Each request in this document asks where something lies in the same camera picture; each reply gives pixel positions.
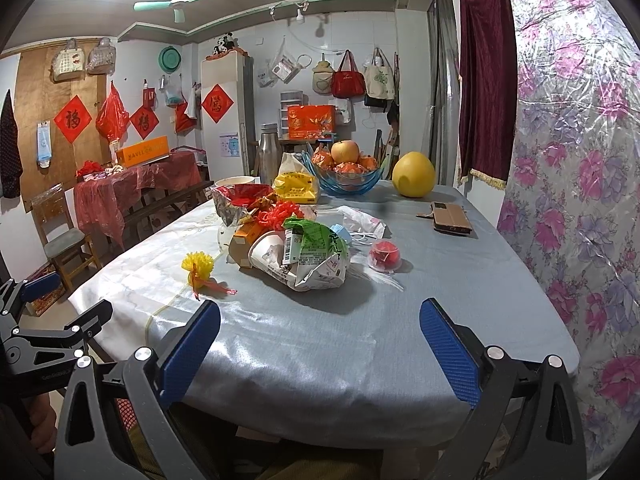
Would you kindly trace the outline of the person left hand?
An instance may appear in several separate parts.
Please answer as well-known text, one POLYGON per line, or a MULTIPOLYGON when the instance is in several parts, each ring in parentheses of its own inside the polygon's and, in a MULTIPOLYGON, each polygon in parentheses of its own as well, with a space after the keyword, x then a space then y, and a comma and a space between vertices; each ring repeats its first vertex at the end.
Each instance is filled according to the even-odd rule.
POLYGON ((30 443, 40 454, 52 452, 56 440, 56 413, 49 393, 40 394, 32 400, 29 417, 34 426, 30 443))

